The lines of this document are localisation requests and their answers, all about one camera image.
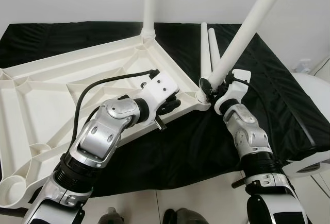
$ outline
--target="black cable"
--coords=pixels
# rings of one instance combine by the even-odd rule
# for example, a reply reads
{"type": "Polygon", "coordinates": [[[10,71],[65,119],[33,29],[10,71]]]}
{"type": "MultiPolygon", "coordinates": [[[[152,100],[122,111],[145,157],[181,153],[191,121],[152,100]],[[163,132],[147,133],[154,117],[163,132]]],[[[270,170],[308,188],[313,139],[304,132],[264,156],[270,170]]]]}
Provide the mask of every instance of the black cable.
{"type": "Polygon", "coordinates": [[[328,60],[324,63],[324,65],[322,65],[322,67],[320,67],[319,69],[318,69],[318,71],[316,71],[316,73],[314,74],[314,76],[326,65],[326,63],[328,63],[329,62],[329,60],[330,60],[330,58],[328,58],[328,60]]]}
{"type": "Polygon", "coordinates": [[[91,112],[91,114],[89,114],[89,116],[88,116],[88,118],[86,119],[84,125],[87,124],[87,123],[92,119],[92,116],[98,111],[99,108],[100,108],[99,106],[96,107],[96,108],[91,112]]]}
{"type": "Polygon", "coordinates": [[[134,73],[134,74],[127,74],[127,75],[123,75],[123,76],[110,77],[110,78],[106,78],[106,79],[103,79],[100,81],[96,81],[96,82],[90,84],[87,88],[85,88],[84,91],[81,93],[81,95],[78,99],[78,102],[77,102],[76,111],[74,114],[73,133],[72,133],[72,138],[71,138],[69,148],[76,140],[80,107],[81,107],[81,103],[83,102],[83,98],[87,94],[88,91],[90,91],[93,87],[100,85],[102,83],[106,83],[106,82],[110,82],[110,81],[117,81],[117,80],[121,80],[121,79],[125,79],[125,78],[144,76],[144,75],[152,74],[153,72],[154,72],[154,70],[149,70],[149,71],[144,71],[144,72],[139,72],[139,73],[134,73]]]}
{"type": "Polygon", "coordinates": [[[271,123],[270,123],[269,113],[268,113],[268,111],[266,109],[265,102],[264,102],[262,96],[260,95],[259,91],[253,85],[251,85],[250,83],[248,83],[246,81],[243,81],[243,80],[240,80],[240,79],[237,79],[237,78],[233,78],[233,80],[249,86],[258,95],[258,98],[260,99],[261,104],[262,104],[262,106],[263,106],[263,108],[265,110],[265,114],[266,114],[266,118],[267,118],[268,131],[269,131],[269,138],[270,138],[270,139],[269,138],[268,139],[270,140],[269,143],[272,144],[272,141],[273,141],[273,131],[272,131],[271,123]]]}

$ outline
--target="white plastic pole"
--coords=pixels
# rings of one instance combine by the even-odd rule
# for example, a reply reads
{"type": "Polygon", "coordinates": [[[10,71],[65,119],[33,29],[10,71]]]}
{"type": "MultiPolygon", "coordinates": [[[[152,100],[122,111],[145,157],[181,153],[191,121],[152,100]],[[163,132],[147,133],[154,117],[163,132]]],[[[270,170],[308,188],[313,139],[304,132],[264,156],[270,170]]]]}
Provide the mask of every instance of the white plastic pole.
{"type": "Polygon", "coordinates": [[[217,67],[218,63],[220,62],[220,53],[219,53],[216,33],[213,28],[210,28],[208,30],[208,41],[210,43],[212,69],[214,70],[217,67]]]}
{"type": "Polygon", "coordinates": [[[141,36],[144,39],[155,38],[154,29],[155,0],[144,0],[143,28],[141,36]]]}
{"type": "Polygon", "coordinates": [[[216,88],[223,82],[226,74],[233,68],[242,55],[256,33],[258,26],[275,2],[276,0],[257,0],[229,47],[222,55],[220,63],[208,78],[213,88],[216,88]]]}
{"type": "Polygon", "coordinates": [[[207,24],[201,24],[201,78],[207,79],[211,75],[211,58],[208,44],[207,24]]]}

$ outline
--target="metal screw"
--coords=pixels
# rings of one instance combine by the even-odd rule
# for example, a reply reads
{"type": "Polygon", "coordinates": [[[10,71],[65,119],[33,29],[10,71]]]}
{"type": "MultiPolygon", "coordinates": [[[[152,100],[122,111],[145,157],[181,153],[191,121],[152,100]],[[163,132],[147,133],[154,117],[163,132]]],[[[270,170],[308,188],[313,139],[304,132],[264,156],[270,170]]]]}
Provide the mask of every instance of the metal screw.
{"type": "Polygon", "coordinates": [[[96,132],[97,132],[97,126],[95,126],[95,127],[92,129],[91,133],[92,133],[92,134],[95,134],[96,132]]]}
{"type": "Polygon", "coordinates": [[[113,134],[111,134],[109,137],[108,137],[108,140],[107,140],[107,142],[111,142],[112,141],[112,138],[113,138],[113,134]]]}
{"type": "Polygon", "coordinates": [[[160,131],[164,131],[166,129],[166,125],[164,124],[164,122],[160,119],[159,115],[156,115],[155,117],[155,124],[157,125],[158,129],[160,131]]]}

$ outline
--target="white tube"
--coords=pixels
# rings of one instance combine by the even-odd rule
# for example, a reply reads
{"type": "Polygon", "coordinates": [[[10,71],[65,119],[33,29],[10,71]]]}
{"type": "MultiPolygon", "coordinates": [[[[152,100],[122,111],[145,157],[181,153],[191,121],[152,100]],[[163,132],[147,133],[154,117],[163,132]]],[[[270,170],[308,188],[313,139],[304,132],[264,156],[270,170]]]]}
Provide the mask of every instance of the white tube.
{"type": "Polygon", "coordinates": [[[275,2],[276,0],[256,1],[229,47],[222,55],[220,63],[208,78],[213,88],[217,88],[217,86],[223,82],[226,74],[233,68],[239,57],[242,55],[243,51],[256,33],[258,26],[275,2]]]}
{"type": "Polygon", "coordinates": [[[207,79],[211,75],[210,48],[208,45],[207,24],[201,24],[201,78],[207,79]]]}
{"type": "Polygon", "coordinates": [[[144,0],[143,28],[141,36],[144,39],[155,37],[154,29],[155,0],[144,0]]]}
{"type": "Polygon", "coordinates": [[[210,43],[212,69],[214,70],[217,67],[218,63],[220,62],[220,53],[219,53],[216,33],[213,28],[210,28],[208,30],[208,41],[210,43]]]}

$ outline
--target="white plastic base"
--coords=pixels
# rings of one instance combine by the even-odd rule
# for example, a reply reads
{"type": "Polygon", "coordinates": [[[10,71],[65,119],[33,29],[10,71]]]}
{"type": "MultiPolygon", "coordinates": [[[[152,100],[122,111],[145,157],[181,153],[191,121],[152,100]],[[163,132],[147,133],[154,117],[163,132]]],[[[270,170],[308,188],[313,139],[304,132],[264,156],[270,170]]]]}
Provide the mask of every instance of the white plastic base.
{"type": "MultiPolygon", "coordinates": [[[[0,69],[0,207],[25,206],[59,162],[71,140],[75,106],[85,87],[97,80],[150,69],[166,72],[178,84],[181,106],[162,116],[165,123],[209,104],[195,99],[198,86],[155,40],[141,36],[89,47],[0,69]]],[[[141,91],[148,76],[95,87],[81,106],[78,130],[92,110],[106,99],[141,91]]],[[[135,125],[122,134],[121,145],[156,125],[135,125]]]]}
{"type": "MultiPolygon", "coordinates": [[[[311,98],[324,117],[330,122],[330,84],[322,79],[302,73],[292,73],[296,81],[311,98]]],[[[318,152],[301,161],[290,161],[290,164],[283,167],[283,171],[289,177],[305,177],[321,173],[330,169],[330,150],[318,152]],[[320,167],[314,171],[299,173],[305,167],[320,163],[320,167]]]]}

